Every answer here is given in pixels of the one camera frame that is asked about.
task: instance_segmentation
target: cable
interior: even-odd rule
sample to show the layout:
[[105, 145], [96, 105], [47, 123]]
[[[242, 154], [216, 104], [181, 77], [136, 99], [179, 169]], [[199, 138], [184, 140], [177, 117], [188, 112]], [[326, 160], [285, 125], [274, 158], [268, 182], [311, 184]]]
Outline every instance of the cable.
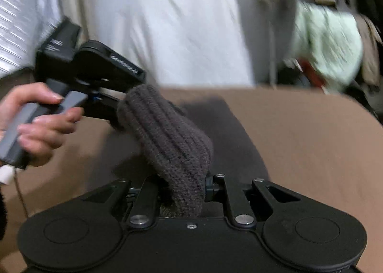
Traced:
[[27, 210], [27, 208], [26, 208], [26, 205], [25, 205], [25, 202], [24, 202], [23, 195], [22, 195], [22, 193], [21, 193], [21, 191], [20, 191], [20, 185], [19, 185], [19, 181], [18, 181], [18, 179], [17, 179], [17, 169], [16, 169], [16, 167], [13, 168], [13, 174], [14, 174], [13, 179], [14, 179], [14, 181], [15, 181], [15, 186], [16, 186], [17, 195], [18, 195], [19, 200], [20, 200], [20, 202], [21, 202], [21, 204], [22, 204], [22, 207], [23, 207], [23, 210], [24, 210], [24, 215], [25, 215], [26, 219], [28, 219], [28, 218], [29, 218], [28, 210]]

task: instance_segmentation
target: gripper handle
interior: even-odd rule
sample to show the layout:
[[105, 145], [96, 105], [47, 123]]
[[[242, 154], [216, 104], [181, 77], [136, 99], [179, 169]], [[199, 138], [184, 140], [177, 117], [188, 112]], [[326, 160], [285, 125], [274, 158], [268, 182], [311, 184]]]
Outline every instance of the gripper handle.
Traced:
[[34, 118], [41, 115], [60, 114], [72, 107], [81, 106], [87, 98], [87, 94], [70, 91], [59, 105], [25, 104], [9, 124], [3, 139], [0, 141], [0, 160], [17, 168], [25, 169], [30, 157], [17, 142], [17, 127], [20, 124], [31, 123]]

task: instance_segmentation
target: red object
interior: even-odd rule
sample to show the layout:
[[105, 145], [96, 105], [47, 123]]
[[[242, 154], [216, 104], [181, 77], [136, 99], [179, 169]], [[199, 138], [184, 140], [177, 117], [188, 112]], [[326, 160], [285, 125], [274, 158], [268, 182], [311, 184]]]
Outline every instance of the red object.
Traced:
[[312, 65], [307, 60], [297, 59], [297, 61], [299, 66], [301, 66], [304, 75], [309, 79], [311, 85], [315, 88], [322, 89], [326, 84], [326, 80], [314, 70]]

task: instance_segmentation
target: hand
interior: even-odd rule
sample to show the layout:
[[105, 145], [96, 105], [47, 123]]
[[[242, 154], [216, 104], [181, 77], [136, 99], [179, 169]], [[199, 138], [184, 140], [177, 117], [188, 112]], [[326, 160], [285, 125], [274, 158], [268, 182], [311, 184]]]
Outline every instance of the hand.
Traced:
[[[61, 100], [62, 96], [51, 91], [44, 83], [14, 87], [0, 102], [0, 140], [9, 122], [24, 104], [37, 101], [57, 105]], [[64, 134], [75, 131], [75, 123], [81, 120], [82, 115], [82, 108], [72, 108], [62, 114], [38, 116], [31, 124], [19, 125], [18, 142], [33, 157], [31, 165], [37, 167], [49, 162], [53, 150], [64, 144]]]

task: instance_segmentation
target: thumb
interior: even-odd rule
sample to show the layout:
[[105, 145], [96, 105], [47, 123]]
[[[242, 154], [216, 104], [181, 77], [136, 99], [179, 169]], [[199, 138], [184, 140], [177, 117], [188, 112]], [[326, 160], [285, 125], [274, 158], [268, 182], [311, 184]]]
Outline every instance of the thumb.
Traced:
[[47, 105], [60, 103], [62, 96], [51, 91], [44, 83], [32, 83], [15, 87], [5, 101], [13, 103], [14, 106], [21, 106], [31, 101], [37, 101]]
[[44, 83], [32, 83], [14, 87], [0, 102], [0, 130], [4, 130], [7, 124], [20, 108], [31, 101], [37, 101], [47, 105], [57, 105], [62, 96], [51, 91]]

